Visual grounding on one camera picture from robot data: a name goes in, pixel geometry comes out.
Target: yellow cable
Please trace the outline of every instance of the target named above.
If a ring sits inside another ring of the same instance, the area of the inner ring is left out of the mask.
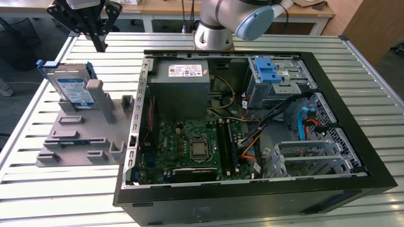
[[[226,105],[224,105],[224,106],[212,106],[212,107],[208,107],[208,109],[210,109],[210,110],[217,110],[217,109],[224,109],[224,108],[226,108],[229,105],[232,105],[232,103],[233,103],[233,101],[234,101],[234,91],[233,91],[233,88],[232,88],[232,86],[229,85],[229,83],[220,77],[220,76],[214,76],[216,78],[218,78],[224,83],[225,83],[225,85],[228,86],[228,88],[230,89],[230,91],[232,91],[232,101],[229,102],[229,104],[226,104]]]

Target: table leg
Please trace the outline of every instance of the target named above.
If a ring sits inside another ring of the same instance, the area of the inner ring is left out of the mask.
[[[152,15],[142,15],[142,26],[144,32],[153,32],[153,25],[152,25],[153,16]]]
[[[316,18],[316,24],[310,29],[309,35],[321,35],[328,20],[328,17]]]

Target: motherboard chip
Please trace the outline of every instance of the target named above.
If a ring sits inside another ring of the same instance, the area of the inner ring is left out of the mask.
[[[209,157],[208,138],[192,138],[189,140],[190,153],[189,158],[193,160],[206,159]]]
[[[204,143],[192,143],[192,155],[194,156],[206,155]]]

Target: ram slot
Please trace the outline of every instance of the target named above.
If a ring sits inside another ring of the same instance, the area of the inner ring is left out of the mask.
[[[228,122],[216,122],[217,146],[222,175],[232,175],[237,169],[236,146]]]

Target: green motherboard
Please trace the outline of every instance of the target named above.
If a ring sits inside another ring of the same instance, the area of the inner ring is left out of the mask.
[[[241,126],[229,122],[232,139],[241,139]],[[160,122],[154,171],[148,171],[149,183],[165,183],[158,170],[178,168],[216,168],[216,180],[249,179],[248,163],[238,165],[232,175],[222,174],[214,121]]]

